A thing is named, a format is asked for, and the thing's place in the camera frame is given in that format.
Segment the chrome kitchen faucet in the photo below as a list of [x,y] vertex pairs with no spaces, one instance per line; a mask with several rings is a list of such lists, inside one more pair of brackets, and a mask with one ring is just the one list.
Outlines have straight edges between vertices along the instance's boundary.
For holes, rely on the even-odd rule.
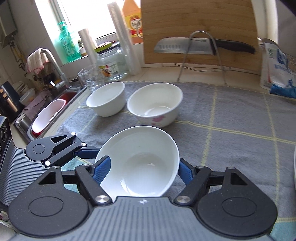
[[58,78],[61,80],[61,81],[59,82],[59,84],[61,85],[61,87],[59,87],[59,86],[56,85],[56,84],[54,85],[54,87],[57,88],[57,89],[60,89],[60,88],[63,88],[63,87],[65,87],[65,88],[69,88],[69,87],[70,87],[70,83],[69,83],[68,79],[66,78],[65,73],[61,70],[60,66],[59,66],[58,63],[56,62],[56,60],[55,60],[54,56],[52,55],[51,51],[48,50],[48,49],[42,48],[42,52],[46,54],[46,56],[48,57],[48,60],[49,60],[49,62],[48,62],[48,63],[45,63],[45,65],[46,65],[46,64],[51,64],[51,65],[53,66],[54,70],[56,71],[56,73],[57,73],[57,75],[58,75]]

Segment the stack of plastic cups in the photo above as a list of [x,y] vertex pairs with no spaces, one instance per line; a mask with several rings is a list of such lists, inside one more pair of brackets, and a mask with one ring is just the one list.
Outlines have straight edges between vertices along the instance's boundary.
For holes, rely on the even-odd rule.
[[130,33],[123,19],[121,10],[116,2],[109,3],[108,10],[111,15],[125,61],[131,75],[138,75],[141,71],[140,62],[133,49]]

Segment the red white basin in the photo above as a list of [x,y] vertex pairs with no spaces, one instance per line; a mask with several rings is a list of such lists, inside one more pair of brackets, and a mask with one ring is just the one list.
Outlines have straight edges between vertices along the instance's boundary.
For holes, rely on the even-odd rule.
[[43,108],[32,124],[32,135],[37,138],[75,95],[75,92],[66,92]]

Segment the clear glass cup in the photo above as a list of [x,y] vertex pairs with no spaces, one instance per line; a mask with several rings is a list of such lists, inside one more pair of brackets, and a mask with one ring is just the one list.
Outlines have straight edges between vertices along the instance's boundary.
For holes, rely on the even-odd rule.
[[78,79],[86,85],[90,92],[94,92],[105,85],[102,72],[97,64],[89,65],[80,70]]

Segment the blue white salt bag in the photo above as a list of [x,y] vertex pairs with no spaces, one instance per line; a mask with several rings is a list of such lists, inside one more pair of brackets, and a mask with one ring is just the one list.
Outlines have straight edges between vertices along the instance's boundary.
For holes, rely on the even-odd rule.
[[295,98],[295,67],[270,39],[263,39],[260,87],[270,94]]

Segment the clear glass jar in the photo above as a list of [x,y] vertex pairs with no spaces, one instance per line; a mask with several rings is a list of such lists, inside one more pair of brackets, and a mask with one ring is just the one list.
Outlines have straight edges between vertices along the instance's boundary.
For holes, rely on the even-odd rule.
[[95,48],[97,64],[104,80],[119,81],[128,76],[129,71],[119,42],[105,42]]

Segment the plastic wrap roll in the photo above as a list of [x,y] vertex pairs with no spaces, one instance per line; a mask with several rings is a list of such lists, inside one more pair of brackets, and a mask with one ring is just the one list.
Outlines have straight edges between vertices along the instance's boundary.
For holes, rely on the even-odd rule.
[[84,45],[84,48],[87,52],[87,55],[90,59],[91,64],[97,64],[97,54],[95,52],[96,45],[89,35],[89,32],[87,29],[82,29],[78,32],[80,39]]

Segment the small white bowl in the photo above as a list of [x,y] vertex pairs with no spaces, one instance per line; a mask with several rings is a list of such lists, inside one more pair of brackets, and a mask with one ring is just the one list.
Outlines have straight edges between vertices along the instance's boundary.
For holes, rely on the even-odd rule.
[[115,200],[119,196],[159,197],[177,176],[180,154],[174,139],[160,128],[134,126],[112,136],[96,156],[111,159],[100,186]]

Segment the grey checked table cloth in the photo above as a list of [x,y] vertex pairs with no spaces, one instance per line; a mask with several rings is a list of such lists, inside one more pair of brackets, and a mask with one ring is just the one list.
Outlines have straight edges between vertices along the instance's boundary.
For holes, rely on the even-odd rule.
[[215,171],[240,170],[276,204],[275,240],[295,240],[295,100],[258,91],[180,84],[177,119],[165,131],[180,156]]

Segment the metal cutting board rack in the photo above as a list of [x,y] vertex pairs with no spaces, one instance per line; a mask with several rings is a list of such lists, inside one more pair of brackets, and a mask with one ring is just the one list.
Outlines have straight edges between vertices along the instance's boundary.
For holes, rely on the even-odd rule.
[[190,46],[191,46],[191,43],[192,43],[192,39],[197,34],[207,35],[209,37],[209,39],[212,40],[212,42],[214,44],[214,49],[216,50],[216,59],[217,60],[214,60],[214,57],[213,56],[212,57],[193,57],[192,60],[189,60],[189,64],[209,65],[209,66],[210,65],[211,66],[218,66],[219,65],[220,66],[220,71],[222,72],[222,79],[223,79],[224,85],[227,86],[226,77],[225,77],[226,69],[222,65],[222,61],[221,61],[221,58],[220,58],[220,55],[219,55],[219,52],[218,52],[216,41],[214,40],[214,38],[212,37],[211,34],[209,34],[206,31],[203,31],[203,30],[194,31],[194,32],[192,32],[189,35],[189,38],[188,38],[188,46],[187,46],[187,49],[186,49],[185,54],[183,56],[183,61],[182,61],[181,69],[180,69],[180,72],[179,72],[179,75],[178,75],[178,78],[177,78],[177,82],[180,82],[180,80],[181,80],[181,76],[182,76],[183,70],[186,67],[187,55],[189,54],[189,49],[190,49]]

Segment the orange oil bottle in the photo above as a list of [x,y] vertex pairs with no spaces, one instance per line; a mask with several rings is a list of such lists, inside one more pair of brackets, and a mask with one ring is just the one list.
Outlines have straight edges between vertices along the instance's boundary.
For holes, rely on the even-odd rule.
[[142,13],[134,0],[123,1],[122,13],[133,44],[140,44],[142,39]]

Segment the green dish soap bottle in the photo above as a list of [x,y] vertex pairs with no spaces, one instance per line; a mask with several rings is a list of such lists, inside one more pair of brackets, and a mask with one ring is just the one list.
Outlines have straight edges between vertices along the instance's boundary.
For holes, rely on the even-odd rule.
[[68,62],[75,61],[81,57],[78,45],[74,43],[71,37],[71,33],[68,30],[68,27],[65,21],[58,23],[58,26],[61,29],[59,34],[59,41],[65,51]]

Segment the pink cloth on faucet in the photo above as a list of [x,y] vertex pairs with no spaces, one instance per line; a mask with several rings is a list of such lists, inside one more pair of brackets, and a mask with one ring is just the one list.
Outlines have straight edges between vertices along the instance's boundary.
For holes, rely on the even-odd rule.
[[37,49],[27,57],[27,73],[38,75],[48,62],[48,57],[42,52],[42,48]]

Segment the white bowl pink flowers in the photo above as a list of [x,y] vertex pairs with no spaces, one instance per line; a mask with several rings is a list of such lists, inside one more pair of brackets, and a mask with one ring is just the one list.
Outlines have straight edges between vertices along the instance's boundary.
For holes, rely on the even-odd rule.
[[163,128],[178,116],[183,92],[170,83],[153,83],[135,91],[127,101],[127,109],[142,125]]

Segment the bamboo cutting board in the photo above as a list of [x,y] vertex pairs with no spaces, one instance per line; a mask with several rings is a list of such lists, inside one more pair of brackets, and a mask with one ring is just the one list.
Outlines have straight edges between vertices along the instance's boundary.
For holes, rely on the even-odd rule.
[[219,48],[219,56],[189,54],[188,64],[234,67],[259,72],[261,53],[251,1],[151,1],[141,2],[146,64],[181,63],[182,54],[156,53],[157,42],[166,37],[196,37],[240,41],[253,46],[255,54]]

